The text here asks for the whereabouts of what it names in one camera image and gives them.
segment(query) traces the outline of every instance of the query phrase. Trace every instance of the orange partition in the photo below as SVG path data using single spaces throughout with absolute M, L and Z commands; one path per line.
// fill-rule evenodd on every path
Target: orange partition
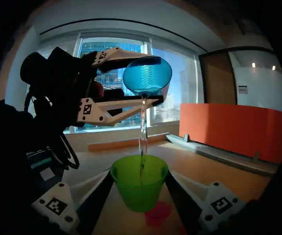
M 179 136 L 273 163 L 282 161 L 282 112 L 253 106 L 181 104 Z

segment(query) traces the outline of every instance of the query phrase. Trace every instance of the door frame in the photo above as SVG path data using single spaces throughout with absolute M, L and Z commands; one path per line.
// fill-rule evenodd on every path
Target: door frame
M 208 103 L 208 102 L 207 102 L 207 92 L 206 92 L 206 82 L 205 82 L 205 71 L 204 71 L 203 58 L 205 56 L 210 56 L 210 55 L 213 55 L 213 54 L 229 53 L 229 52 L 232 52 L 232 51 L 264 51 L 264 52 L 268 52 L 268 53 L 271 53 L 273 55 L 276 55 L 275 52 L 271 49 L 267 49 L 267 48 L 264 48 L 264 47 L 256 47 L 256 46 L 230 47 L 230 48 L 224 48 L 224 49 L 219 49 L 219 50 L 216 50 L 216 51 L 210 51 L 210 52 L 207 52 L 207 53 L 200 54 L 198 56 L 198 59 L 200 61 L 201 74 L 202 74 L 204 103 Z M 231 63 L 231 59 L 230 59 L 229 54 L 228 54 L 228 58 L 229 58 L 229 64 L 230 64 L 232 75 L 233 75 L 233 84 L 234 84 L 234 88 L 235 88 L 235 102 L 236 102 L 236 105 L 238 105 L 237 85 L 236 85 L 235 73 L 234 73 L 234 70 L 233 70 L 233 67 L 232 67 L 232 63 Z

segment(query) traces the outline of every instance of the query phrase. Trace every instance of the table surface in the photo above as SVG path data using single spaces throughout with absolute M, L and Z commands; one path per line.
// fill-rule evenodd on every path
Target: table surface
M 110 168 L 117 159 L 138 153 L 138 147 L 77 153 L 80 167 L 65 171 L 63 181 L 70 186 L 75 185 Z M 244 202 L 258 199 L 270 180 L 269 177 L 225 165 L 166 141 L 149 144 L 147 153 L 162 158 L 169 170 L 196 182 L 209 185 L 220 181 Z M 159 201 L 169 204 L 171 214 L 161 226 L 148 226 L 144 213 L 130 211 L 113 184 L 93 234 L 183 234 L 179 215 L 165 184 Z

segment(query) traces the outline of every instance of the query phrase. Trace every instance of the green cup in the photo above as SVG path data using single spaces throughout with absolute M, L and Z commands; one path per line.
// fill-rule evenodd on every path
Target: green cup
M 158 157 L 145 155 L 142 177 L 140 169 L 141 156 L 131 155 L 117 160 L 110 173 L 126 206 L 134 212 L 147 212 L 158 201 L 168 166 Z

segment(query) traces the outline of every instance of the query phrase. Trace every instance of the blue plastic cup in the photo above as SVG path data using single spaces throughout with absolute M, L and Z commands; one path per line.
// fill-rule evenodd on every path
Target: blue plastic cup
M 158 56 L 146 56 L 131 62 L 124 71 L 124 85 L 137 96 L 167 96 L 172 69 Z

